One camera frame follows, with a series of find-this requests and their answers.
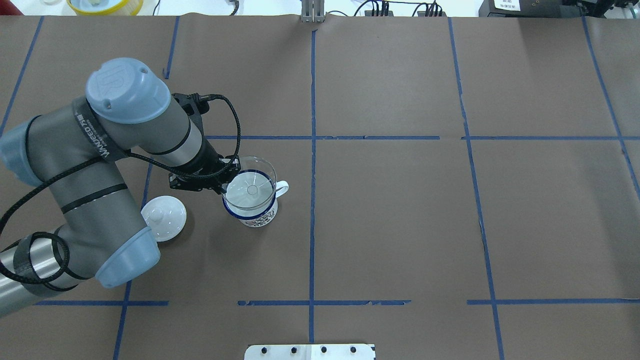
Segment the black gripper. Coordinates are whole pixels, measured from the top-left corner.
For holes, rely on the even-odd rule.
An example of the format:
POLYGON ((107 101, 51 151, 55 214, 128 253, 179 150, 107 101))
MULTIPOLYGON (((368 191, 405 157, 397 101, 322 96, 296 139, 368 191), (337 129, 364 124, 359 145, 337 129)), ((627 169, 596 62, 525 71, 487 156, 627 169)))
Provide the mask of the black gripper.
POLYGON ((229 183, 241 167, 239 155, 223 157, 212 145, 202 145, 194 159, 174 168, 169 174, 169 187, 177 191, 214 191, 218 195, 227 193, 229 183))

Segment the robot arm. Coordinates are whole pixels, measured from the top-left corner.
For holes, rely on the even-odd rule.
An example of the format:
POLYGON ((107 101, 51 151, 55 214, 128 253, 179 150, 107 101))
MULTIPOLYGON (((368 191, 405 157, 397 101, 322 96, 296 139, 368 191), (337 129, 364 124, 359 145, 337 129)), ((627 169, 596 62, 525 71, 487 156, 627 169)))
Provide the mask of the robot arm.
POLYGON ((65 223, 25 235, 1 253, 1 314, 18 312, 96 279, 106 289, 153 268, 161 253, 116 162, 169 171, 172 189, 222 195, 240 171, 204 135, 218 94, 172 93, 142 61, 120 57, 88 78, 83 96, 1 137, 1 161, 32 191, 1 218, 50 189, 65 223))

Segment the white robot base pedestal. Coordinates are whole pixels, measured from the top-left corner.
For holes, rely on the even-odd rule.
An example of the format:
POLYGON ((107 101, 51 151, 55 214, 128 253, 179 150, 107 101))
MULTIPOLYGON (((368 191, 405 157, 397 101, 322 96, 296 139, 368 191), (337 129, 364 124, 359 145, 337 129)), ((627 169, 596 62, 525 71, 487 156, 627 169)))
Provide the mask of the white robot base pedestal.
POLYGON ((245 360, 376 360, 374 344, 254 344, 247 347, 245 360))

